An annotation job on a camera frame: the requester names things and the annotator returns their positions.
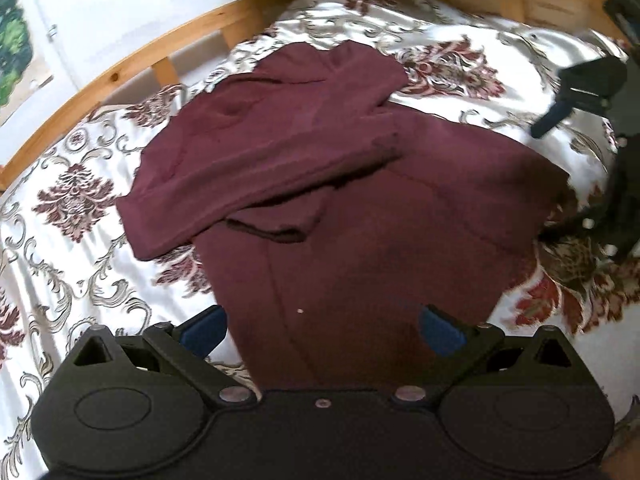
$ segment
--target bedspread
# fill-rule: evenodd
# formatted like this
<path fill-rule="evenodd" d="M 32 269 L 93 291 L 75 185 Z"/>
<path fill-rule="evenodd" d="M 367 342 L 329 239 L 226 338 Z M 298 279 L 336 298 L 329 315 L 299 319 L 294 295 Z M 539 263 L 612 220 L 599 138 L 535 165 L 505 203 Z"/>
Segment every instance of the bedspread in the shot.
<path fill-rule="evenodd" d="M 571 189 L 550 221 L 599 200 L 616 152 L 607 122 L 577 111 L 542 140 L 531 139 L 527 127 L 552 103 L 558 68 L 605 52 L 624 56 L 607 38 L 472 16 L 437 0 L 296 0 L 199 84 L 92 112 L 0 199 L 1 480 L 34 479 L 46 470 L 31 437 L 31 411 L 89 325 L 132 335 L 159 321 L 178 324 L 216 301 L 192 246 L 151 262 L 132 256 L 114 200 L 127 194 L 142 148 L 195 94 L 252 70 L 284 44 L 331 48 L 345 40 L 404 65 L 410 84 L 392 101 L 490 128 L 568 171 Z M 523 264 L 526 272 L 489 322 L 513 335 L 530 335 L 542 323 L 559 326 L 619 425 L 635 424 L 640 258 L 616 266 L 588 240 L 569 239 L 552 247 L 532 243 Z M 229 336 L 209 360 L 252 385 Z"/>

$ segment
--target white wall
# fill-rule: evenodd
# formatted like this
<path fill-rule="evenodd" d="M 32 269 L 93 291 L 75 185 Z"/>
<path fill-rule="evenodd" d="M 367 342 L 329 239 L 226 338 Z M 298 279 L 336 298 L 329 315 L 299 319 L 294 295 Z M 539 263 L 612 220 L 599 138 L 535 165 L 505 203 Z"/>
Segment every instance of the white wall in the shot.
<path fill-rule="evenodd" d="M 234 0 L 22 0 L 34 40 L 54 74 L 0 127 L 0 164 L 6 163 L 26 139 L 62 104 L 108 67 L 154 38 L 208 10 Z M 54 43 L 46 38 L 55 24 Z M 220 60 L 220 38 L 204 40 L 198 55 L 176 56 L 184 81 L 194 82 Z M 209 60 L 203 67 L 195 60 Z M 144 75 L 138 82 L 148 93 L 155 83 Z M 135 98 L 125 90 L 119 99 Z"/>

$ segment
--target white floral bedspread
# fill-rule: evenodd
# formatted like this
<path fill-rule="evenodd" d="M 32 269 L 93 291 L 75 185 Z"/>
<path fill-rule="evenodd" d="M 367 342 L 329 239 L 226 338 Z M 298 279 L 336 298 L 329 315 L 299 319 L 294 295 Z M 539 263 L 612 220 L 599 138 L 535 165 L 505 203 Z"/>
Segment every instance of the white floral bedspread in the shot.
<path fill-rule="evenodd" d="M 552 103 L 558 68 L 607 50 L 623 56 L 606 38 L 586 32 L 588 43 L 469 16 L 436 0 L 296 0 L 194 88 L 168 87 L 142 104 L 91 114 L 0 200 L 1 480 L 35 479 L 46 470 L 31 437 L 31 410 L 89 325 L 137 334 L 155 322 L 180 323 L 215 303 L 193 247 L 152 262 L 132 256 L 114 199 L 128 192 L 142 147 L 189 97 L 250 71 L 284 44 L 331 48 L 347 39 L 404 64 L 411 84 L 393 101 L 490 128 L 565 168 L 575 193 L 556 218 L 598 199 L 616 151 L 601 118 L 576 112 L 543 140 L 530 139 L 526 130 Z M 640 259 L 614 266 L 600 261 L 588 242 L 569 240 L 532 246 L 527 272 L 489 321 L 516 335 L 529 335 L 541 323 L 560 326 L 628 428 L 640 392 L 639 302 Z M 250 384 L 229 337 L 210 358 Z"/>

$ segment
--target poster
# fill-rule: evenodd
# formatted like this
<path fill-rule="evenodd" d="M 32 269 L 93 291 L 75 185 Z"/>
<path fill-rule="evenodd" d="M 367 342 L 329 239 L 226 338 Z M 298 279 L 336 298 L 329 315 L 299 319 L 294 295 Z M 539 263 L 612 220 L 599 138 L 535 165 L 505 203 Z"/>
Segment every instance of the poster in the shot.
<path fill-rule="evenodd" d="M 51 79 L 20 0 L 0 0 L 0 126 Z"/>

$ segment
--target damask pattern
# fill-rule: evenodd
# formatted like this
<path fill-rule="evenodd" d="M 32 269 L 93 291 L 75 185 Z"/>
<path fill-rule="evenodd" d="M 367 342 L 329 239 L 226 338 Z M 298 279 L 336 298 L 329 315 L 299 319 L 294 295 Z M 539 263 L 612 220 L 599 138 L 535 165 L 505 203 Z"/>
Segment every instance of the damask pattern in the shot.
<path fill-rule="evenodd" d="M 31 480 L 44 472 L 31 437 L 33 406 L 89 326 L 103 323 L 117 335 L 133 335 L 155 322 L 181 323 L 216 303 L 192 246 L 153 262 L 136 261 L 113 200 L 130 189 L 140 151 L 188 99 L 214 90 L 231 74 L 250 72 L 284 44 L 332 48 L 347 39 L 368 44 L 395 56 L 410 73 L 412 84 L 391 101 L 511 136 L 561 164 L 575 193 L 568 193 L 550 221 L 598 195 L 615 152 L 603 124 L 594 127 L 593 117 L 576 112 L 545 140 L 531 144 L 526 133 L 553 101 L 558 59 L 568 64 L 591 59 L 593 46 L 555 31 L 470 16 L 437 0 L 399 1 L 296 0 L 272 27 L 238 45 L 197 85 L 167 87 L 123 109 L 94 110 L 4 193 L 0 480 Z M 637 258 L 612 266 L 586 240 L 533 247 L 518 282 L 505 291 L 489 321 L 515 335 L 530 334 L 543 322 L 561 326 L 594 376 L 620 370 L 601 386 L 622 418 L 638 392 L 625 367 L 638 322 L 639 272 Z M 605 326 L 612 341 L 599 339 Z M 593 338 L 597 344 L 590 349 Z M 603 345 L 607 352 L 600 352 Z M 254 387 L 230 339 L 207 360 Z"/>

